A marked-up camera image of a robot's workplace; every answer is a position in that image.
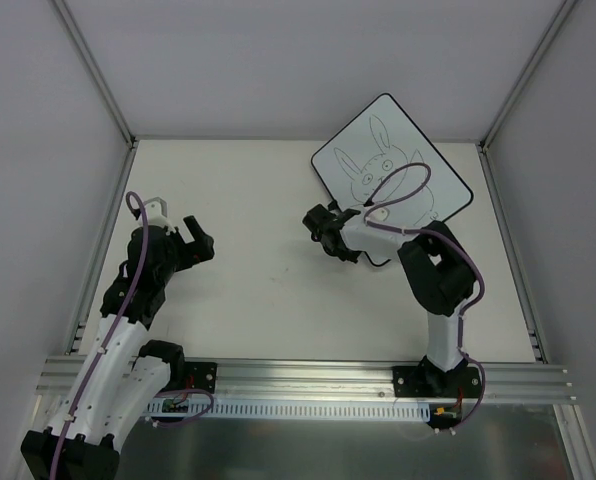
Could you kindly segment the whiteboard with rabbit drawing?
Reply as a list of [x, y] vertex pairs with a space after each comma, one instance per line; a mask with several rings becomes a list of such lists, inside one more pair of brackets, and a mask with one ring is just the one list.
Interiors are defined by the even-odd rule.
[[423, 185], [389, 206], [387, 223], [423, 228], [469, 206], [474, 193], [389, 93], [374, 99], [311, 157], [311, 165], [338, 206], [360, 209]]

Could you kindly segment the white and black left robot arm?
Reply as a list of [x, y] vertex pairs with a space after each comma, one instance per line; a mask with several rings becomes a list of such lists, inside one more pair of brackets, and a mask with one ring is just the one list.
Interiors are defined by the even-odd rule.
[[190, 388], [182, 346], [148, 337], [172, 277], [215, 255], [213, 238], [196, 218], [184, 223], [191, 241], [163, 214], [132, 232], [76, 380], [48, 425], [22, 441], [33, 478], [114, 478], [124, 443], [152, 399]]

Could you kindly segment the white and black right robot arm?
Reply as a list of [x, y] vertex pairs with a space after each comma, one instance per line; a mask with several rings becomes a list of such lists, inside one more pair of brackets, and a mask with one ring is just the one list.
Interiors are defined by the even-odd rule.
[[335, 213], [322, 204], [308, 210], [302, 223], [312, 241], [343, 262], [366, 254], [400, 263], [428, 319], [426, 354], [404, 386], [418, 396], [456, 395], [468, 369], [464, 316], [482, 298], [484, 282], [451, 230], [440, 221], [421, 229], [397, 227], [369, 210]]

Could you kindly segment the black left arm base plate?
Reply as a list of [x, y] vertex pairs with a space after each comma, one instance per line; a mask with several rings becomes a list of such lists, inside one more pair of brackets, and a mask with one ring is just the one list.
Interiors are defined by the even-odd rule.
[[175, 386], [180, 389], [199, 389], [215, 393], [218, 364], [207, 361], [186, 361]]

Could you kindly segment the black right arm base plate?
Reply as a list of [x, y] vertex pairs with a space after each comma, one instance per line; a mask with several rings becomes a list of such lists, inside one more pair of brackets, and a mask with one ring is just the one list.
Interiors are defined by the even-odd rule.
[[477, 399], [482, 393], [479, 370], [473, 366], [458, 366], [442, 372], [435, 367], [397, 365], [392, 368], [392, 385], [397, 398], [457, 398]]

